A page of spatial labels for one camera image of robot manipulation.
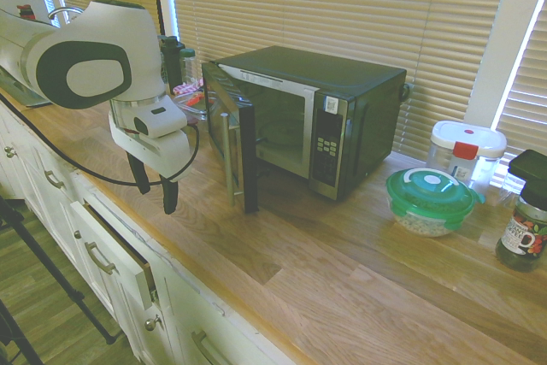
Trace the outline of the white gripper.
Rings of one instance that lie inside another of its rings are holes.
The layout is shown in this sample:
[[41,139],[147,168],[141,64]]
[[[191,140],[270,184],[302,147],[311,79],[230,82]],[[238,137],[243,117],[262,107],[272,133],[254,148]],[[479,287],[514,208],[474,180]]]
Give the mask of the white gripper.
[[161,175],[163,209],[166,215],[171,215],[176,210],[179,194],[178,183],[174,181],[182,178],[181,175],[173,178],[173,175],[191,158],[186,134],[177,130],[159,138],[150,138],[143,134],[125,132],[116,126],[112,113],[109,113],[109,125],[113,140],[127,152],[132,176],[141,194],[150,191],[144,164]]

